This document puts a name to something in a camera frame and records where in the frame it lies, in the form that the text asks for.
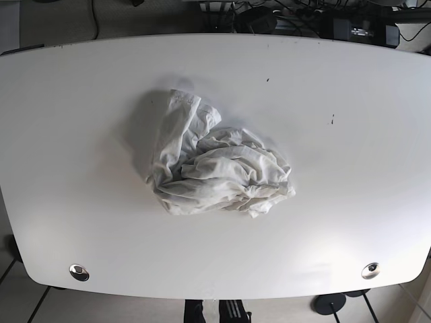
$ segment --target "fabric fold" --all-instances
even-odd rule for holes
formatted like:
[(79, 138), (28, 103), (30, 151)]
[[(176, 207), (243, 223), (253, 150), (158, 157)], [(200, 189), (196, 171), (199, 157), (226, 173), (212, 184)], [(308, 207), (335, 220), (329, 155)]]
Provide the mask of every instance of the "fabric fold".
[(221, 120), (200, 97), (170, 92), (147, 179), (170, 214), (225, 209), (257, 217), (295, 195), (281, 155), (246, 129), (212, 131)]

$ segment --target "wire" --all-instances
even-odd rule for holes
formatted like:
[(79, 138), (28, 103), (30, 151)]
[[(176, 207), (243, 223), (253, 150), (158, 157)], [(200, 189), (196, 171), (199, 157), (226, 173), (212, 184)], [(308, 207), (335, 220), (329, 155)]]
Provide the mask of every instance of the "wire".
[(403, 34), (400, 32), (399, 33), (399, 35), (406, 41), (406, 42), (411, 42), (413, 39), (415, 39), (419, 34), (420, 34), (420, 32), (422, 31), (422, 30), (424, 30), (425, 29), (425, 27), (426, 26), (428, 26), (428, 25), (430, 25), (431, 24), (431, 22), (428, 22), (424, 27), (422, 27), (422, 28), (420, 28), (420, 30), (416, 33), (416, 35), (415, 36), (413, 36), (413, 38), (410, 38), (410, 39), (406, 39), (404, 36), (403, 36)]
[(417, 7), (397, 7), (398, 9), (402, 9), (402, 10), (408, 10), (408, 9), (419, 9), (422, 8), (423, 6), (425, 6), (425, 4), (427, 4), (427, 2), (429, 2), (430, 0), (425, 0), (423, 4), (421, 4), (420, 6)]
[(96, 17), (96, 12), (94, 11), (94, 0), (90, 0), (90, 3), (92, 7), (93, 22), (94, 22), (94, 25), (96, 26), (96, 34), (94, 35), (93, 40), (96, 40), (97, 37), (99, 37), (100, 26), (99, 26), (99, 21), (97, 20), (97, 17)]
[(308, 22), (306, 22), (305, 20), (303, 20), (293, 9), (290, 9), (287, 5), (284, 5), (283, 3), (281, 3), (278, 0), (274, 0), (276, 3), (280, 4), (282, 7), (285, 7), (287, 10), (289, 10), (290, 12), (292, 12), (296, 17), (298, 17), (298, 19), (305, 25), (307, 26), (307, 28), (309, 30), (311, 30), (312, 32), (314, 32), (319, 38), (321, 38), (321, 35), (319, 35), (319, 33), (310, 26), (310, 24)]

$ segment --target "white table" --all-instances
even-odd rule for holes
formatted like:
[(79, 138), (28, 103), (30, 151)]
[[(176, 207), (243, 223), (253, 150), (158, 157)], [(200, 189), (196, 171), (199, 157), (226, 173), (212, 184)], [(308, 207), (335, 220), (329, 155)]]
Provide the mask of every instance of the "white table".
[[(431, 59), (327, 40), (124, 38), (0, 57), (0, 185), (28, 274), (121, 295), (254, 299), (417, 277), (431, 246)], [(266, 216), (173, 217), (141, 176), (170, 88), (292, 165)], [(380, 275), (362, 269), (378, 262)], [(90, 273), (69, 274), (71, 264)]]

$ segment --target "metal grommet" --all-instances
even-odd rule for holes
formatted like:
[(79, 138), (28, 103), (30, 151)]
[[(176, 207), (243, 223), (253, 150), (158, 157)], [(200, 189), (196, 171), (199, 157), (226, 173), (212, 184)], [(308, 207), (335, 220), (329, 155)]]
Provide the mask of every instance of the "metal grommet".
[(366, 265), (366, 267), (362, 270), (363, 279), (373, 279), (378, 274), (380, 274), (380, 265), (377, 262)]
[(87, 281), (90, 278), (88, 271), (80, 264), (72, 264), (69, 267), (69, 272), (77, 281)]

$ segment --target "crumpled cloth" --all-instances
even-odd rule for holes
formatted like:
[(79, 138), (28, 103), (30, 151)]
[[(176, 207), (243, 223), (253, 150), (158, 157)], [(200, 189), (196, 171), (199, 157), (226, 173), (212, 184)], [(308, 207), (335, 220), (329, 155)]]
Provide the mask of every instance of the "crumpled cloth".
[(257, 217), (295, 195), (280, 154), (245, 129), (211, 131), (221, 120), (200, 97), (170, 92), (147, 178), (170, 214), (225, 209)]

